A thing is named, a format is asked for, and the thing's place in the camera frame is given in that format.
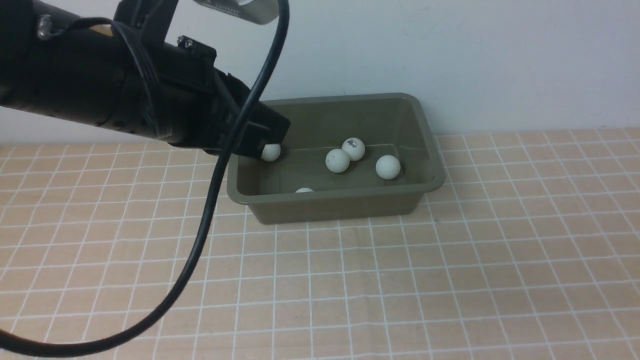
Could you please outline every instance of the table surface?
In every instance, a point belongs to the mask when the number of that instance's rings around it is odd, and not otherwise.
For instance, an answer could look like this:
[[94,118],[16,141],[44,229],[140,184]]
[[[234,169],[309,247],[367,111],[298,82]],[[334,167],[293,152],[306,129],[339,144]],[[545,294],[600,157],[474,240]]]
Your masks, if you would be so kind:
[[[640,129],[437,140],[447,182],[403,217],[260,225],[223,191],[175,307],[100,358],[639,359]],[[0,148],[0,329],[86,341],[143,318],[215,161]]]

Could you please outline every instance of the ping pong ball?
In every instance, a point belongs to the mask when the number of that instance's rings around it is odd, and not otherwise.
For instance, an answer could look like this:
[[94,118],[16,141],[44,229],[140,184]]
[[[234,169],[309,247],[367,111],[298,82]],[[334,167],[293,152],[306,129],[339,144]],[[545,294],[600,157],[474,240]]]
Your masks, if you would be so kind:
[[349,167],[349,155],[342,149],[334,149],[326,155],[324,162],[329,171],[339,174]]
[[395,156],[384,155],[376,163],[376,172],[384,180],[395,179],[400,174],[400,161]]
[[262,150],[262,159],[264,161],[276,161],[280,157],[280,144],[270,143],[264,146]]
[[358,138],[348,138],[342,144],[342,150],[349,155],[351,161],[358,161],[364,156],[365,147],[362,140]]

